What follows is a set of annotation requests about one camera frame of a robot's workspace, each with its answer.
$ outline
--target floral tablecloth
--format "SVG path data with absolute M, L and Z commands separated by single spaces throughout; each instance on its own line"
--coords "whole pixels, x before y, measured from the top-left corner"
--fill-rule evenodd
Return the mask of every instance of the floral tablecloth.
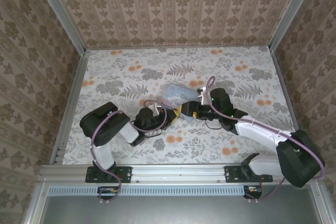
M 146 99 L 160 100 L 169 83 L 196 89 L 216 76 L 236 108 L 283 130 L 293 130 L 267 47 L 169 48 L 90 51 L 63 164 L 91 164 L 90 140 L 79 121 L 112 101 L 132 120 Z M 208 122 L 210 127 L 218 123 Z M 270 153 L 253 140 L 204 121 L 178 119 L 162 135 L 136 147 L 121 137 L 111 141 L 118 164 L 196 164 L 241 162 L 253 152 Z

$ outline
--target metal plate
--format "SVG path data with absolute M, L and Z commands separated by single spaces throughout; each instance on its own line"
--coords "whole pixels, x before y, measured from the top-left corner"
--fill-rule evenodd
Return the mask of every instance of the metal plate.
M 241 182 L 260 182 L 260 176 L 255 175 L 250 180 L 246 179 L 240 171 L 240 165 L 225 166 L 225 180 L 227 183 L 241 183 Z M 261 175 L 262 182 L 273 182 L 271 175 Z
M 115 186 L 50 186 L 48 196 L 97 196 L 101 188 Z M 103 192 L 102 196 L 111 195 Z M 123 185 L 119 196 L 242 196 L 244 186 L 141 186 Z
M 85 182 L 86 183 L 118 183 L 118 181 L 112 177 L 109 180 L 101 179 L 99 173 L 103 173 L 103 171 L 90 166 L 87 169 Z M 117 175 L 122 183 L 130 183 L 132 178 L 132 167 L 131 166 L 117 166 L 115 168 L 115 175 Z
M 264 189 L 268 194 L 274 186 Z M 242 196 L 120 196 L 99 202 L 95 196 L 48 197 L 40 223 L 322 224 L 312 192 L 292 186 L 258 203 Z
M 224 174 L 224 167 L 227 167 L 230 165 L 233 165 L 233 164 L 230 164 L 230 163 L 192 164 L 192 165 L 191 164 L 135 165 L 134 164 L 132 165 L 133 170 L 132 170 L 131 183 L 124 184 L 122 188 L 127 188 L 129 186 L 136 186 L 136 187 L 138 186 L 179 186 L 179 185 L 180 186 L 220 186 L 220 185 L 236 185 L 236 184 L 256 186 L 257 184 L 259 184 L 259 181 L 254 182 L 254 183 L 250 183 L 250 182 L 228 183 L 226 182 L 225 174 Z M 76 204 L 76 202 L 71 202 L 71 199 L 78 200 L 79 202 L 84 202 L 85 198 L 87 197 L 94 199 L 93 203 L 88 202 L 90 210 L 88 212 L 81 211 L 80 215 L 75 215 L 74 216 L 74 218 L 76 218 L 75 223 L 82 223 L 82 224 L 93 223 L 93 222 L 96 224 L 108 223 L 108 222 L 105 222 L 104 219 L 98 220 L 96 216 L 99 216 L 99 218 L 101 217 L 99 213 L 99 211 L 101 210 L 104 212 L 104 214 L 106 214 L 105 210 L 101 209 L 103 206 L 106 206 L 106 211 L 110 213 L 111 204 L 115 204 L 112 207 L 113 210 L 116 210 L 115 206 L 117 207 L 120 206 L 121 209 L 126 209 L 126 211 L 128 211 L 128 209 L 132 209 L 131 212 L 128 211 L 127 216 L 129 216 L 129 214 L 133 214 L 134 210 L 139 210 L 140 213 L 143 213 L 143 210 L 140 210 L 139 208 L 143 207 L 145 209 L 148 209 L 149 207 L 151 209 L 151 213 L 150 214 L 145 213 L 145 217 L 146 217 L 145 223 L 147 224 L 158 223 L 157 220 L 155 221 L 155 218 L 153 219 L 152 222 L 149 219 L 150 217 L 152 217 L 152 214 L 155 213 L 155 210 L 153 209 L 153 207 L 146 205 L 144 202 L 144 200 L 149 200 L 149 199 L 158 199 L 158 201 L 160 202 L 158 205 L 155 202 L 153 203 L 154 206 L 160 208 L 161 211 L 159 211 L 158 213 L 159 215 L 162 213 L 162 209 L 165 209 L 162 203 L 166 202 L 167 200 L 173 199 L 173 198 L 177 200 L 177 203 L 174 203 L 173 206 L 177 206 L 178 209 L 181 210 L 181 212 L 185 212 L 186 214 L 188 213 L 188 209 L 181 209 L 181 206 L 184 206 L 182 204 L 182 200 L 184 196 L 179 196 L 179 197 L 137 196 L 137 197 L 132 197 L 132 198 L 131 196 L 127 196 L 127 197 L 120 197 L 117 200 L 110 202 L 109 204 L 100 204 L 99 200 L 97 199 L 97 191 L 96 191 L 97 186 L 116 186 L 117 184 L 116 183 L 102 183 L 102 184 L 94 185 L 94 184 L 85 183 L 85 176 L 86 176 L 88 167 L 89 165 L 43 165 L 41 166 L 40 177 L 38 179 L 38 185 L 33 194 L 32 201 L 31 201 L 31 204 L 27 212 L 27 218 L 24 223 L 25 224 L 74 223 L 73 221 L 71 222 L 71 220 L 69 219 L 70 217 L 72 217 L 71 215 L 66 215 L 63 209 L 61 209 L 62 215 L 60 215 L 59 212 L 57 212 L 57 207 L 62 207 L 62 208 L 65 208 L 66 210 L 69 210 L 70 212 L 74 212 L 75 210 L 74 210 L 73 204 Z M 283 177 L 280 177 L 280 176 L 274 176 L 273 182 L 264 183 L 262 188 L 263 188 L 265 195 L 271 192 L 272 188 L 276 186 L 281 181 L 282 178 Z M 334 214 L 334 211 L 331 207 L 330 199 L 328 197 L 325 198 L 325 194 L 327 194 L 326 190 L 317 191 L 311 188 L 313 184 L 316 184 L 316 186 L 319 187 L 318 183 L 323 183 L 323 181 L 320 180 L 317 182 L 315 180 L 311 180 L 307 183 L 307 187 L 305 187 L 305 189 L 308 189 L 308 191 L 310 192 L 309 195 L 311 195 L 311 197 L 308 197 L 308 198 L 307 197 L 303 198 L 305 193 L 303 193 L 302 190 L 304 190 L 304 188 L 301 188 L 301 189 L 293 188 L 293 186 L 289 185 L 289 182 L 287 181 L 283 183 L 283 186 L 281 186 L 279 190 L 270 199 L 261 201 L 257 204 L 254 202 L 248 203 L 248 201 L 244 200 L 243 197 L 219 197 L 221 199 L 225 199 L 225 201 L 227 199 L 227 201 L 218 202 L 218 203 L 215 203 L 214 205 L 215 207 L 217 207 L 217 205 L 220 207 L 220 210 L 215 211 L 216 214 L 223 213 L 223 217 L 218 216 L 218 222 L 216 222 L 215 220 L 209 219 L 209 217 L 211 217 L 212 214 L 210 214 L 210 212 L 205 207 L 209 207 L 210 210 L 213 210 L 212 204 L 214 202 L 213 200 L 210 200 L 209 203 L 207 203 L 206 199 L 208 196 L 200 196 L 200 197 L 193 196 L 192 203 L 200 202 L 201 206 L 199 207 L 192 206 L 192 204 L 190 204 L 188 207 L 190 207 L 190 211 L 195 210 L 197 212 L 196 213 L 197 216 L 201 213 L 206 213 L 205 216 L 207 219 L 202 220 L 201 223 L 212 223 L 212 224 L 223 223 L 223 218 L 225 218 L 225 221 L 230 222 L 230 220 L 227 219 L 227 215 L 230 215 L 230 214 L 233 214 L 233 216 L 235 217 L 233 222 L 236 222 L 236 223 L 244 223 L 244 220 L 246 220 L 249 224 L 268 223 L 267 221 L 272 216 L 273 216 L 272 219 L 274 219 L 274 217 L 277 218 L 277 221 L 278 221 L 277 224 L 281 223 L 280 220 L 283 221 L 282 223 L 302 223 L 302 219 L 305 218 L 305 216 L 307 216 L 310 220 L 310 222 L 306 221 L 305 223 L 314 223 L 314 224 L 335 223 L 333 222 L 335 218 L 330 217 L 330 213 L 327 211 L 325 207 L 325 206 L 330 206 L 328 209 L 330 209 L 330 212 Z M 71 196 L 71 195 L 61 196 L 60 195 L 60 197 L 50 197 L 48 193 L 49 188 L 54 187 L 54 186 L 56 187 L 76 186 L 79 189 L 79 191 L 76 192 L 76 194 L 80 193 L 80 190 L 82 190 L 82 193 L 84 193 L 83 191 L 85 190 L 90 191 L 89 189 L 91 188 L 91 186 L 95 186 L 95 188 L 93 188 L 92 190 L 94 196 L 84 196 L 83 195 L 82 197 L 78 197 L 77 195 L 76 196 Z M 298 194 L 294 195 L 291 190 L 287 191 L 285 190 L 285 188 L 296 189 L 298 190 Z M 62 191 L 59 191 L 58 189 L 54 191 L 55 194 L 62 193 Z M 316 199 L 317 198 L 320 199 L 321 196 L 323 197 L 321 197 L 320 201 L 314 200 L 312 196 L 312 192 L 314 192 Z M 48 202 L 50 202 L 51 199 L 58 199 L 58 198 L 64 198 L 64 201 L 61 200 L 62 202 L 61 206 L 58 205 L 60 202 L 55 203 L 57 207 L 55 207 L 54 205 L 50 206 L 48 204 Z M 123 201 L 123 199 L 130 199 L 130 204 L 127 203 L 126 206 L 122 206 L 121 201 Z M 139 199 L 139 201 L 141 202 L 139 205 L 134 202 L 137 199 Z M 292 204 L 290 204 L 289 200 L 291 201 L 291 199 L 295 200 L 296 202 L 293 202 Z M 241 202 L 241 200 L 242 202 L 246 202 L 246 208 L 240 205 L 236 205 L 234 203 L 234 201 L 238 201 L 238 200 L 239 202 Z M 100 206 L 100 208 L 97 208 L 95 210 L 96 214 L 92 215 L 91 213 L 93 211 L 94 204 L 97 204 L 98 206 Z M 309 209 L 309 207 L 307 207 L 306 204 L 313 207 L 313 209 Z M 300 208 L 302 207 L 302 209 L 304 210 L 302 214 L 298 214 L 298 206 L 300 206 Z M 56 215 L 56 218 L 53 219 L 55 216 L 54 215 L 54 216 L 50 216 L 52 221 L 50 221 L 49 218 L 48 220 L 43 220 L 43 216 L 42 216 L 43 211 L 45 214 L 47 214 L 46 212 L 54 213 Z M 314 218 L 312 218 L 311 216 L 312 212 L 314 213 L 316 212 L 317 215 L 320 216 L 320 218 L 322 218 L 323 221 L 319 222 L 319 221 L 316 221 Z M 115 213 L 111 213 L 111 214 L 115 220 L 117 215 Z M 288 217 L 288 218 L 297 217 L 299 221 L 297 221 L 297 219 L 288 220 L 285 217 Z M 197 223 L 197 222 L 192 222 L 192 219 L 190 219 L 189 216 L 187 216 L 186 220 L 191 221 L 191 223 Z

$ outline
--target aluminum frame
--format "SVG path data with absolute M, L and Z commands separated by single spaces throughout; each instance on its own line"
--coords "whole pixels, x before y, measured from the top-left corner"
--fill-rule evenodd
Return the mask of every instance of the aluminum frame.
M 259 183 L 226 183 L 224 166 L 229 164 L 193 164 L 193 165 L 130 165 L 133 167 L 132 186 L 215 186 L 215 185 L 258 185 Z M 24 224 L 40 223 L 50 186 L 76 185 L 87 186 L 86 170 L 90 165 L 44 165 L 41 168 L 37 187 L 34 191 Z M 274 177 L 276 185 L 282 177 Z M 335 213 L 325 185 L 321 180 L 312 180 L 307 186 L 313 192 L 319 216 L 323 224 L 335 224 Z M 90 184 L 116 186 L 114 183 Z
M 74 81 L 70 89 L 67 105 L 65 107 L 62 121 L 59 126 L 54 149 L 52 150 L 52 154 L 51 154 L 51 158 L 49 162 L 50 164 L 59 163 L 59 162 L 62 163 L 63 157 L 61 156 L 61 160 L 60 160 L 60 157 L 59 157 L 60 154 L 58 153 L 62 153 L 63 155 L 65 153 L 65 148 L 69 140 L 69 134 L 70 134 L 71 126 L 72 126 L 72 121 L 75 116 L 77 101 L 78 101 L 80 89 L 82 87 L 81 84 L 84 79 L 86 67 L 88 65 L 88 60 L 89 60 L 88 54 L 81 56 L 79 59 Z
M 271 53 L 271 57 L 272 57 L 272 60 L 273 60 L 274 67 L 275 67 L 275 71 L 276 71 L 276 73 L 278 75 L 278 78 L 279 78 L 279 82 L 280 82 L 280 85 L 281 85 L 281 88 L 282 88 L 282 92 L 284 94 L 283 96 L 285 97 L 285 100 L 286 100 L 286 103 L 287 103 L 287 106 L 288 106 L 288 111 L 289 111 L 290 117 L 292 119 L 294 129 L 298 130 L 299 129 L 299 124 L 298 124 L 298 121 L 296 120 L 294 109 L 293 109 L 292 103 L 291 103 L 290 98 L 289 98 L 289 94 L 288 94 L 288 91 L 287 91 L 287 88 L 286 88 L 286 85 L 285 85 L 285 81 L 284 81 L 282 73 L 281 73 L 281 69 L 280 69 L 280 66 L 279 66 L 279 63 L 278 63 L 278 60 L 277 60 L 277 56 L 276 56 L 274 51 L 270 50 L 270 53 Z
M 80 56 L 85 54 L 85 42 L 78 33 L 75 23 L 69 17 L 66 8 L 60 0 L 47 0 L 54 10 L 57 18 L 61 22 L 64 30 L 67 32 L 69 38 L 71 39 L 74 47 L 78 51 Z
M 280 44 L 283 36 L 285 35 L 290 23 L 293 21 L 296 13 L 299 11 L 299 8 L 304 0 L 290 0 L 288 7 L 283 14 L 279 25 L 274 31 L 271 40 L 268 44 L 271 51 L 275 51 L 278 45 Z

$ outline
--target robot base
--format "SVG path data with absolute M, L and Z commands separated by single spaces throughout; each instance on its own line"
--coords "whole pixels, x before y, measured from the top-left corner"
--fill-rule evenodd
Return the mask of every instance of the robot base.
M 115 166 L 113 165 L 109 172 L 118 176 L 122 183 L 130 183 L 132 178 L 131 166 Z M 85 176 L 86 183 L 118 183 L 111 175 L 100 170 L 96 165 L 89 166 Z
M 256 175 L 249 167 L 250 161 L 258 156 L 259 153 L 253 153 L 242 161 L 240 165 L 225 166 L 225 180 L 227 183 L 241 183 L 241 182 L 273 182 L 271 175 Z

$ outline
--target purple cable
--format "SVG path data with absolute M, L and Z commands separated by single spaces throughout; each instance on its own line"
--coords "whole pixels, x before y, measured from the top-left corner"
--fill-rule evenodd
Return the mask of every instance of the purple cable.
M 147 106 L 145 105 L 147 102 L 156 102 L 156 101 L 155 101 L 155 100 L 146 100 L 146 101 L 144 101 L 143 105 L 144 105 L 145 107 L 147 107 Z M 155 128 L 155 129 L 153 129 L 153 130 L 145 131 L 145 130 L 142 130 L 142 129 L 140 129 L 140 128 L 134 126 L 134 125 L 132 125 L 132 126 L 133 126 L 136 130 L 141 131 L 141 132 L 152 132 L 152 131 L 157 131 L 158 129 L 160 129 L 160 128 L 164 125 L 164 123 L 165 123 L 166 120 L 167 120 L 167 110 L 166 110 L 164 107 L 162 107 L 162 108 L 163 108 L 163 110 L 164 110 L 164 120 L 163 120 L 162 124 L 161 124 L 159 127 Z M 96 138 L 96 136 L 97 136 L 97 134 L 98 134 L 100 128 L 107 122 L 108 119 L 110 119 L 111 117 L 113 117 L 115 114 L 121 114 L 121 113 L 124 113 L 124 112 L 121 111 L 121 110 L 117 110 L 117 111 L 114 111 L 114 112 L 112 112 L 111 114 L 109 114 L 109 115 L 108 115 L 108 116 L 107 116 L 107 117 L 106 117 L 106 118 L 105 118 L 105 119 L 98 125 L 98 127 L 97 127 L 96 130 L 94 131 L 94 133 L 93 133 L 93 135 L 92 135 L 92 138 L 91 138 L 91 144 L 90 144 L 90 152 L 91 152 L 91 155 L 92 155 L 93 160 L 94 160 L 95 164 L 97 165 L 97 167 L 98 167 L 99 169 L 101 169 L 103 172 L 105 172 L 105 173 L 111 175 L 112 177 L 114 177 L 114 178 L 118 181 L 118 184 L 119 184 L 119 186 L 118 186 L 118 190 L 117 190 L 116 194 L 110 199 L 110 201 L 114 200 L 114 199 L 116 198 L 116 196 L 119 194 L 119 192 L 120 192 L 120 190 L 121 190 L 121 180 L 120 180 L 120 178 L 119 178 L 118 176 L 116 176 L 115 174 L 109 172 L 108 170 L 105 170 L 105 169 L 99 164 L 99 162 L 97 161 L 97 157 L 96 157 L 95 153 L 93 152 L 93 146 L 94 146 L 94 140 L 95 140 L 95 138 Z M 100 192 L 99 192 L 99 195 L 98 195 L 98 197 L 99 197 L 100 200 L 102 200 L 102 198 L 101 198 L 101 192 L 102 192 L 102 191 L 100 191 Z
M 177 105 L 174 105 L 173 103 L 170 103 L 169 101 L 165 100 L 165 99 L 162 99 L 161 100 L 161 103 L 168 106 L 168 107 L 172 107 L 173 109 L 175 110 L 178 110 L 178 107 Z
M 117 111 L 114 111 L 112 112 L 111 114 L 109 114 L 99 125 L 98 127 L 96 128 L 96 130 L 94 131 L 93 135 L 92 135 L 92 138 L 91 138 L 91 145 L 90 145 L 90 152 L 91 152 L 91 155 L 93 157 L 93 161 L 95 162 L 95 164 L 98 166 L 99 169 L 101 169 L 103 172 L 111 175 L 112 177 L 114 177 L 117 181 L 118 181 L 118 190 L 116 192 L 116 194 L 110 199 L 111 201 L 114 200 L 116 198 L 116 196 L 119 194 L 120 190 L 121 190 L 121 180 L 118 176 L 116 176 L 115 174 L 109 172 L 108 170 L 105 170 L 100 164 L 99 162 L 97 161 L 96 159 L 96 155 L 95 153 L 93 152 L 93 146 L 94 146 L 94 139 L 96 138 L 100 128 L 106 123 L 106 121 L 108 119 L 110 119 L 112 116 L 114 116 L 115 114 L 121 114 L 123 113 L 121 110 L 117 110 Z
M 314 177 L 313 179 L 319 179 L 319 178 L 322 178 L 324 176 L 324 166 L 322 164 L 322 162 L 320 161 L 320 159 L 318 158 L 318 156 L 312 152 L 310 149 L 308 149 L 307 147 L 305 147 L 303 144 L 301 144 L 300 142 L 298 142 L 297 140 L 295 140 L 293 137 L 291 136 L 288 136 L 284 133 L 281 133 L 280 131 L 276 131 L 274 130 L 273 128 L 271 127 L 268 127 L 266 125 L 263 125 L 259 122 L 256 122 L 256 121 L 252 121 L 252 120 L 248 120 L 248 119 L 242 119 L 242 118 L 234 118 L 234 117 L 231 117 L 231 116 L 228 116 L 228 115 L 224 115 L 222 113 L 220 113 L 218 110 L 216 110 L 216 108 L 212 105 L 212 101 L 210 99 L 210 96 L 209 96 L 209 88 L 214 84 L 216 78 L 214 76 L 211 76 L 208 80 L 208 82 L 206 83 L 206 98 L 208 100 L 208 103 L 210 105 L 210 107 L 217 113 L 219 114 L 220 116 L 224 117 L 224 118 L 228 118 L 228 119 L 231 119 L 231 120 L 236 120 L 238 122 L 246 122 L 246 123 L 253 123 L 253 124 L 256 124 L 258 126 L 260 126 L 261 128 L 264 128 L 265 130 L 268 130 L 270 132 L 273 132 L 273 133 L 276 133 L 280 136 L 283 136 L 283 137 L 286 137 L 287 139 L 291 140 L 293 143 L 295 143 L 296 145 L 298 145 L 299 147 L 301 147 L 302 149 L 304 149 L 306 152 L 308 152 L 315 160 L 316 162 L 319 164 L 320 168 L 321 168 L 321 174 Z M 273 193 L 275 193 L 276 190 L 278 190 L 278 188 L 282 185 L 282 183 L 285 181 L 285 178 L 282 179 L 282 181 L 279 183 L 279 185 L 267 196 L 265 196 L 264 198 L 262 199 L 266 199 L 268 198 L 269 196 L 271 196 Z
M 152 130 L 143 130 L 143 129 L 140 129 L 140 128 L 136 127 L 134 124 L 133 124 L 133 127 L 134 127 L 136 130 L 141 131 L 141 132 L 152 132 L 152 131 L 157 131 L 157 130 L 159 130 L 159 129 L 164 125 L 164 123 L 165 123 L 166 120 L 167 120 L 167 110 L 163 107 L 163 105 L 162 105 L 161 103 L 159 103 L 159 102 L 157 102 L 157 101 L 155 101 L 155 100 L 145 100 L 145 101 L 143 102 L 143 105 L 144 105 L 146 108 L 148 108 L 148 106 L 146 106 L 146 103 L 147 103 L 147 102 L 155 102 L 155 103 L 157 103 L 158 105 L 160 105 L 161 108 L 163 108 L 163 110 L 164 110 L 164 119 L 163 119 L 163 122 L 160 124 L 160 126 L 156 127 L 155 129 L 152 129 Z
M 103 192 L 103 191 L 110 191 L 110 190 L 112 190 L 112 189 L 114 189 L 114 188 L 103 188 L 103 189 L 101 189 L 101 190 L 99 191 L 99 193 L 98 193 L 98 198 L 99 198 L 100 200 L 103 200 L 103 199 L 101 198 L 101 194 L 102 194 L 102 192 Z
M 264 200 L 264 199 L 269 198 L 272 194 L 274 194 L 274 193 L 280 188 L 280 186 L 282 185 L 282 183 L 284 183 L 284 182 L 285 182 L 285 178 L 282 178 L 282 180 L 281 180 L 280 183 L 277 185 L 277 187 L 274 188 L 273 191 L 271 191 L 268 195 L 266 195 L 266 196 L 263 197 L 263 198 L 256 199 L 256 198 L 253 197 L 251 194 L 247 194 L 247 193 L 245 193 L 245 195 L 247 195 L 247 196 L 250 197 L 251 199 L 255 199 L 256 201 Z

